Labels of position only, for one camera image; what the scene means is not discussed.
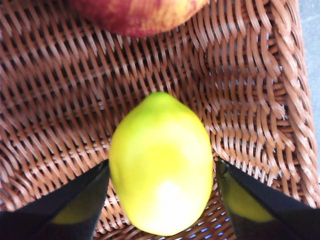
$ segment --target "red apple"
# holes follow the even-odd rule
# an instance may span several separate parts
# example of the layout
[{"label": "red apple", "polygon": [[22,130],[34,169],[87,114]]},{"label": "red apple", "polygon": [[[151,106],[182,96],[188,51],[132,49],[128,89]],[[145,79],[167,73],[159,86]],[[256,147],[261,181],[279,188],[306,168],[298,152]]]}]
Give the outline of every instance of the red apple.
[{"label": "red apple", "polygon": [[208,0],[69,0],[87,19],[115,34],[146,37],[184,23]]}]

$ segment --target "woven wicker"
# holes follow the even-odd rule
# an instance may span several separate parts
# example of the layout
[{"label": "woven wicker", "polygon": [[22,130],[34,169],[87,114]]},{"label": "woven wicker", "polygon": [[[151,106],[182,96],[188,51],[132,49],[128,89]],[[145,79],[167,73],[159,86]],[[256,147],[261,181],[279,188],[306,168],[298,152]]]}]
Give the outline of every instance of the woven wicker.
[{"label": "woven wicker", "polygon": [[[139,39],[98,28],[65,0],[0,4],[2,210],[107,159],[120,120],[155,91],[198,114],[214,158],[320,206],[297,0],[212,1],[178,28]],[[165,239],[210,235],[236,238],[216,183],[195,225]],[[112,184],[95,236],[160,238],[130,225]]]}]

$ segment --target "wicker basket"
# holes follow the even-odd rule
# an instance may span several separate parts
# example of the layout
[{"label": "wicker basket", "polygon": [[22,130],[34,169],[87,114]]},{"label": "wicker basket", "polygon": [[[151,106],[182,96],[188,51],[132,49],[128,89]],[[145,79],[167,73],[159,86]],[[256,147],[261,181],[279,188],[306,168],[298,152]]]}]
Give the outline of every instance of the wicker basket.
[{"label": "wicker basket", "polygon": [[[198,114],[213,157],[320,206],[297,0],[211,1],[178,28],[139,39],[101,30],[65,0],[0,4],[2,210],[107,159],[120,120],[155,91]],[[112,184],[107,196],[97,239],[160,239],[130,225]],[[194,226],[165,239],[205,237],[235,239],[216,183]]]}]

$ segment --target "yellow lemon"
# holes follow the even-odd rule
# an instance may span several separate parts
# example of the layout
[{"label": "yellow lemon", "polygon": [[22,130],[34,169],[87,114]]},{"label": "yellow lemon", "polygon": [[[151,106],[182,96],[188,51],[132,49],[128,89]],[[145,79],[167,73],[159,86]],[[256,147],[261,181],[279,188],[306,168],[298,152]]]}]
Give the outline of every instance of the yellow lemon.
[{"label": "yellow lemon", "polygon": [[162,236],[191,226],[213,185],[209,136],[197,115],[164,92],[149,95],[119,124],[110,174],[120,203],[139,229]]}]

